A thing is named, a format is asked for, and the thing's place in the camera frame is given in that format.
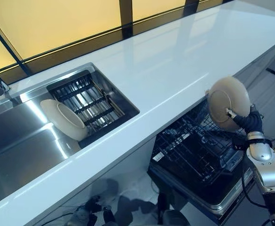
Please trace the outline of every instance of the white bowl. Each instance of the white bowl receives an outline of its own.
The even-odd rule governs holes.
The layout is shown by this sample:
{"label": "white bowl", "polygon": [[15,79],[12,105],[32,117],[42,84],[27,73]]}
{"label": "white bowl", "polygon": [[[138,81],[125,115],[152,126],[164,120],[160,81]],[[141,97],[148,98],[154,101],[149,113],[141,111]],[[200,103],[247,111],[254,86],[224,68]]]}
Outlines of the white bowl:
{"label": "white bowl", "polygon": [[237,130],[239,126],[227,115],[226,108],[244,117],[250,113],[251,104],[245,86],[231,76],[218,80],[209,90],[207,100],[212,120],[228,131]]}
{"label": "white bowl", "polygon": [[81,141],[88,135],[83,121],[66,105],[52,99],[43,100],[40,106],[48,118],[62,133]]}

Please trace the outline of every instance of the metal drain rack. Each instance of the metal drain rack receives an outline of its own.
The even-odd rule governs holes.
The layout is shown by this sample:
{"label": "metal drain rack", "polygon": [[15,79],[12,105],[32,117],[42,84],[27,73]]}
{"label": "metal drain rack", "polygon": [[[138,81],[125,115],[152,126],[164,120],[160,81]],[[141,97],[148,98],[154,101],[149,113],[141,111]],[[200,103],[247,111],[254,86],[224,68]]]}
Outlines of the metal drain rack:
{"label": "metal drain rack", "polygon": [[124,116],[124,112],[92,80],[89,73],[49,90],[84,122],[90,135]]}
{"label": "metal drain rack", "polygon": [[232,148],[234,136],[244,135],[215,125],[204,100],[157,135],[152,159],[166,157],[196,183],[211,184],[228,164],[233,168],[241,160],[240,153]]}

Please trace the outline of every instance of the dishwasher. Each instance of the dishwasher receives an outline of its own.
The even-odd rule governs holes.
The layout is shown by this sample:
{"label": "dishwasher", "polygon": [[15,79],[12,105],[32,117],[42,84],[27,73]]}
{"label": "dishwasher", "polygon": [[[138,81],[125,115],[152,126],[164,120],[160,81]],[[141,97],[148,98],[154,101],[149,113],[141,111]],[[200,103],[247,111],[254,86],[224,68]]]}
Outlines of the dishwasher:
{"label": "dishwasher", "polygon": [[[244,198],[241,174],[243,152],[228,132],[213,123],[205,98],[156,136],[148,174],[178,192],[218,225],[223,225]],[[253,184],[246,168],[246,190]]]}

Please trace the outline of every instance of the sink basin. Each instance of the sink basin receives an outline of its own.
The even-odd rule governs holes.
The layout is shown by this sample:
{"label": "sink basin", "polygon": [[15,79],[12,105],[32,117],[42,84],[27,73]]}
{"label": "sink basin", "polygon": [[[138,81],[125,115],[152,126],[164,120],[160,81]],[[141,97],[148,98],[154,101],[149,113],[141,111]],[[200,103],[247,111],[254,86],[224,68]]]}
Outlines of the sink basin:
{"label": "sink basin", "polygon": [[[45,99],[72,109],[89,135],[78,142],[62,133],[43,113]],[[92,63],[5,101],[0,105],[0,200],[138,113]]]}

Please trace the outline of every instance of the white countertop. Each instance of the white countertop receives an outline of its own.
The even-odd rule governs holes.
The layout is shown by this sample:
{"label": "white countertop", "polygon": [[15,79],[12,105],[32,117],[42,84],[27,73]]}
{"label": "white countertop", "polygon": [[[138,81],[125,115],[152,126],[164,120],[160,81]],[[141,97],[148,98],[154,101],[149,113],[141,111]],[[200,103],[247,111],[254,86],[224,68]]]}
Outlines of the white countertop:
{"label": "white countertop", "polygon": [[140,113],[0,201],[0,225],[30,222],[146,142],[216,80],[237,73],[274,46],[275,1],[259,2],[272,4],[273,10],[247,2],[258,0],[235,0],[205,10],[11,85],[11,93],[21,93],[93,62]]}

